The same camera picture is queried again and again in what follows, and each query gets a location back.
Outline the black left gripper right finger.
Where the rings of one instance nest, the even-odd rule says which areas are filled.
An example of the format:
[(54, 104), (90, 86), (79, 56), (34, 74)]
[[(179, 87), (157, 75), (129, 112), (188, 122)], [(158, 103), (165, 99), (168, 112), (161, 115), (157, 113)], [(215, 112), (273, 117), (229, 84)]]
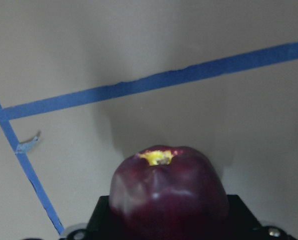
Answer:
[(255, 240), (260, 222), (238, 195), (228, 194), (227, 197), (230, 209), (225, 240)]

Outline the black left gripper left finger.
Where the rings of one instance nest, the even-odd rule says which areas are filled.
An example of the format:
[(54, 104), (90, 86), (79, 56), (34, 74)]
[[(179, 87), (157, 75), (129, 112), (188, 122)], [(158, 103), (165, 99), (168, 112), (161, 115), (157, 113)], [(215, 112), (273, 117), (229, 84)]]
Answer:
[(86, 227), (87, 240), (127, 240), (122, 219), (110, 208), (109, 196), (101, 196)]

